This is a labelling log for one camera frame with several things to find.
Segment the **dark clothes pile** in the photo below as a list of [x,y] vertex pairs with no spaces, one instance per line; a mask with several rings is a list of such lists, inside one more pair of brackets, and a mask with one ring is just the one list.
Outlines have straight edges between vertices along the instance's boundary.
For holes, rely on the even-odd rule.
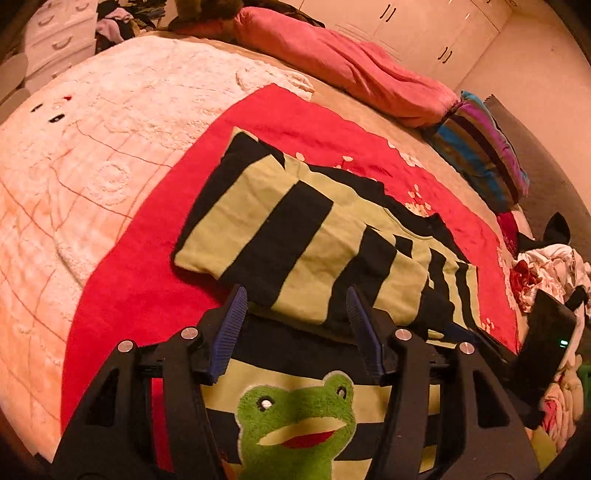
[[165,1],[99,1],[96,53],[154,31],[165,16]]

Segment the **green black striped frog sweater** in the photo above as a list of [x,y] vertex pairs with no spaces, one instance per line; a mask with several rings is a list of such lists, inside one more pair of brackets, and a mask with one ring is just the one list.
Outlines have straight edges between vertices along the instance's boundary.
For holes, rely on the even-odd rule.
[[197,196],[171,255],[242,285],[254,309],[217,397],[242,479],[361,477],[386,411],[346,315],[355,287],[394,323],[445,339],[479,322],[477,272],[443,220],[383,184],[310,165],[242,129]]

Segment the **multicolour striped pillow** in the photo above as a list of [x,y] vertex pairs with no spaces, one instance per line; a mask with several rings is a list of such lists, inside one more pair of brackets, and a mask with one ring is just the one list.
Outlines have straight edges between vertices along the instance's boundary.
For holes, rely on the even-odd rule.
[[462,92],[460,103],[422,136],[493,212],[510,211],[528,195],[529,177],[513,145],[475,94]]

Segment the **pink duvet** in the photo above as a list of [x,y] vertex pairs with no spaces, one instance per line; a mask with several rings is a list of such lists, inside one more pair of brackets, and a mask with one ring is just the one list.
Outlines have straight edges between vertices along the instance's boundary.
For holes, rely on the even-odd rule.
[[372,42],[356,41],[281,1],[243,1],[231,20],[184,27],[180,35],[221,40],[293,66],[411,128],[442,121],[460,98]]

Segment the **grey quilted headboard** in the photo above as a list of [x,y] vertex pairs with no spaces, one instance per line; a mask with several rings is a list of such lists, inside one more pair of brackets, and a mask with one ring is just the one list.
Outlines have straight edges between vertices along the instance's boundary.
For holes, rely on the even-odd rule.
[[571,233],[570,244],[590,258],[590,213],[564,170],[534,136],[494,95],[485,100],[504,135],[514,147],[530,180],[529,193],[520,207],[536,240],[541,239],[555,213],[564,216]]

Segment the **red floral blanket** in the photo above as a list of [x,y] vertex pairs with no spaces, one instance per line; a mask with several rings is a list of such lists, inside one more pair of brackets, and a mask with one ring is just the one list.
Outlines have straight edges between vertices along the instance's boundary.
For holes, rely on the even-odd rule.
[[363,110],[335,112],[267,86],[226,110],[152,190],[125,233],[89,277],[68,336],[61,414],[69,420],[115,343],[170,336],[221,303],[228,288],[206,274],[177,272],[174,243],[197,194],[240,127],[311,165],[353,173],[401,203],[431,228],[445,226],[477,269],[480,322],[510,350],[521,318],[512,306],[505,245],[491,212],[423,141]]

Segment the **white wardrobe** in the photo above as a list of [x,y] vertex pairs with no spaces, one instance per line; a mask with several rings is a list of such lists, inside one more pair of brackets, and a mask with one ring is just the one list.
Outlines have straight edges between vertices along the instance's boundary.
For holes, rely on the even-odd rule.
[[452,89],[512,15],[503,0],[304,0],[305,14],[355,40],[384,48],[410,70]]

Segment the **white red clothes pile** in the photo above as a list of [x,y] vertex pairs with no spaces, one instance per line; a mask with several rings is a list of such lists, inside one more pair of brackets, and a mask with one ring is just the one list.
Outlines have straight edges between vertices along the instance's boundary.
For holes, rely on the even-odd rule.
[[519,230],[517,217],[517,212],[497,216],[506,247],[514,256],[509,285],[517,306],[529,317],[536,296],[543,292],[576,316],[574,336],[542,397],[542,423],[529,433],[540,468],[545,469],[574,435],[587,408],[590,381],[580,378],[580,369],[590,356],[578,349],[584,328],[590,325],[590,264],[570,246],[571,231],[562,214],[550,218],[538,240]]

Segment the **white drawer chest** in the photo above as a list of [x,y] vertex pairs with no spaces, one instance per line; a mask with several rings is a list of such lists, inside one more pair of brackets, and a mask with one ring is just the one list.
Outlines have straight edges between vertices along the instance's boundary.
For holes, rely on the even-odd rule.
[[97,0],[45,1],[27,23],[25,88],[33,93],[95,52]]

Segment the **brown furry coat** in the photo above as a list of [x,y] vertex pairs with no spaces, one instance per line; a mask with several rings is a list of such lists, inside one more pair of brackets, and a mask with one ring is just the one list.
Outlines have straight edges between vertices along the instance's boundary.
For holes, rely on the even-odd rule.
[[231,20],[243,7],[242,0],[175,0],[177,15],[168,24],[171,32],[216,20]]

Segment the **white peach fluffy blanket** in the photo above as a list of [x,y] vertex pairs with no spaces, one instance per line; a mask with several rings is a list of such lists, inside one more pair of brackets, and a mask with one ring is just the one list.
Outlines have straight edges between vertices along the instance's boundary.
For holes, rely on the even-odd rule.
[[209,125],[276,84],[314,86],[228,44],[146,34],[60,74],[1,127],[1,409],[25,446],[60,440],[66,340],[82,288]]

